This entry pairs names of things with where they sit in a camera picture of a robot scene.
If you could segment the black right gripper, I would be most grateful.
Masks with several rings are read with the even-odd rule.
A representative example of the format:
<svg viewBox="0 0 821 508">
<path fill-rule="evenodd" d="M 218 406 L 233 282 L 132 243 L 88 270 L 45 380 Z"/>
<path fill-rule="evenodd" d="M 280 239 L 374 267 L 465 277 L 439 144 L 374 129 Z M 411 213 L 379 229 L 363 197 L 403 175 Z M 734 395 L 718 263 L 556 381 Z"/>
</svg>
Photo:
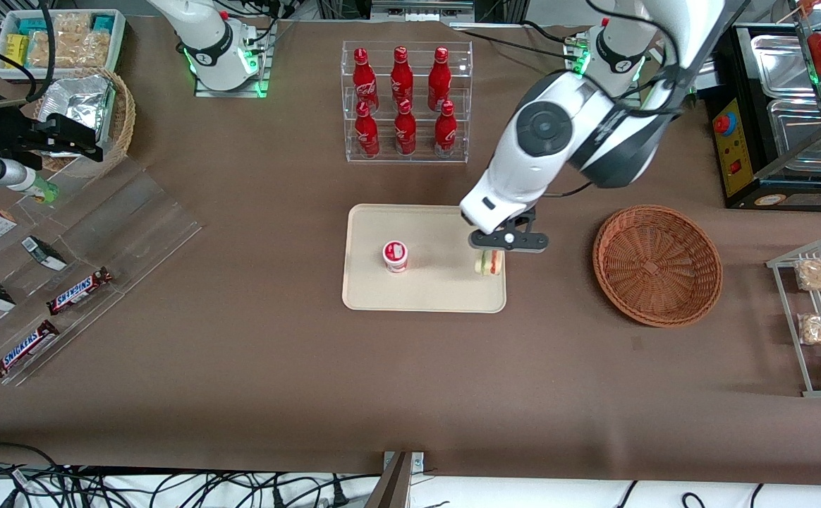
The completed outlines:
<svg viewBox="0 0 821 508">
<path fill-rule="evenodd" d="M 47 120 L 31 119 L 17 107 L 0 108 L 0 157 L 40 170 L 39 153 L 72 153 L 95 163 L 104 161 L 97 132 L 59 113 Z"/>
</svg>

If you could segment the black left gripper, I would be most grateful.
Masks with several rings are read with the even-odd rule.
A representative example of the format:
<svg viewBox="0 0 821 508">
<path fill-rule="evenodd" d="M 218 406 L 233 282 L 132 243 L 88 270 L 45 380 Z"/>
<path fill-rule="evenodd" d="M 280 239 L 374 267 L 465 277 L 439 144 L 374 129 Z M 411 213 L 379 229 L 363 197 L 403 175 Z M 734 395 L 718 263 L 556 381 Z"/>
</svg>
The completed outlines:
<svg viewBox="0 0 821 508">
<path fill-rule="evenodd" d="M 491 234 L 472 231 L 469 244 L 476 250 L 502 250 L 520 252 L 543 252 L 549 247 L 549 237 L 533 231 L 537 219 L 535 207 L 513 219 L 501 223 Z"/>
</svg>

